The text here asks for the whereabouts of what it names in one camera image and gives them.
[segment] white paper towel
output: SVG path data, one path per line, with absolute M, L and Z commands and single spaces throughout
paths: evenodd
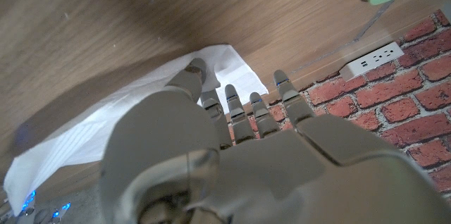
M 102 99 L 41 144 L 15 157 L 4 180 L 14 214 L 20 213 L 27 196 L 58 168 L 101 160 L 116 122 L 143 98 L 159 91 L 194 58 L 204 59 L 207 65 L 202 90 L 218 87 L 216 91 L 225 113 L 228 112 L 224 92 L 227 84 L 235 86 L 244 104 L 249 102 L 252 92 L 268 94 L 254 71 L 230 45 L 209 46 L 170 61 Z

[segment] gray robot arm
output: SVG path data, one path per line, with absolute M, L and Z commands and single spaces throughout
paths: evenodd
M 316 117 L 284 72 L 274 80 L 294 129 L 280 131 L 253 93 L 262 139 L 226 87 L 235 146 L 204 78 L 193 60 L 116 124 L 100 181 L 107 223 L 451 223 L 406 156 L 346 120 Z

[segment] wooden table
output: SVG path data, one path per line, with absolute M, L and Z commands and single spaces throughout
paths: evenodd
M 274 100 L 274 70 L 303 87 L 399 37 L 443 1 L 0 0 L 0 176 L 93 103 L 190 51 L 232 44 Z M 98 167 L 62 168 L 38 193 L 80 189 Z

